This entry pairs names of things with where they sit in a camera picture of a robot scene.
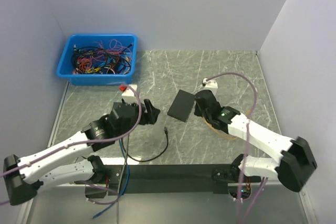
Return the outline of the black network switch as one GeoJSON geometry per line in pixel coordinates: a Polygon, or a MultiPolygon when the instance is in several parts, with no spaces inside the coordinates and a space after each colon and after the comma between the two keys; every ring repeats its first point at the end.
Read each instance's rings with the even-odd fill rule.
{"type": "Polygon", "coordinates": [[[135,115],[138,116],[139,108],[138,105],[135,103],[122,103],[122,102],[115,102],[112,106],[111,113],[122,116],[122,115],[135,115]]]}
{"type": "Polygon", "coordinates": [[[179,121],[186,122],[194,106],[195,96],[184,90],[179,90],[171,104],[167,115],[179,121]]]}

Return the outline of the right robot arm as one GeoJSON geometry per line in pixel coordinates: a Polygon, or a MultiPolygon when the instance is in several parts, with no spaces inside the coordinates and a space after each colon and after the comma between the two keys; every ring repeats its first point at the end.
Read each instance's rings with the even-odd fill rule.
{"type": "Polygon", "coordinates": [[[299,192],[317,169],[309,143],[298,137],[292,139],[273,132],[238,110],[221,106],[210,90],[195,95],[196,116],[201,116],[214,129],[220,130],[252,145],[268,155],[267,158],[240,154],[225,172],[214,172],[215,179],[229,183],[251,177],[277,179],[290,191],[299,192]]]}

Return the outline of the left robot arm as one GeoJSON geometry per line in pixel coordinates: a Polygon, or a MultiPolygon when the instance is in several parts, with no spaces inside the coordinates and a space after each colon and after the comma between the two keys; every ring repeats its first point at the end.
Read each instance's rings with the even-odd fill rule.
{"type": "Polygon", "coordinates": [[[6,157],[1,177],[9,204],[21,205],[39,192],[70,182],[104,182],[109,172],[94,152],[126,137],[138,125],[155,124],[159,114],[149,99],[141,105],[117,102],[109,114],[61,143],[26,157],[6,157]]]}

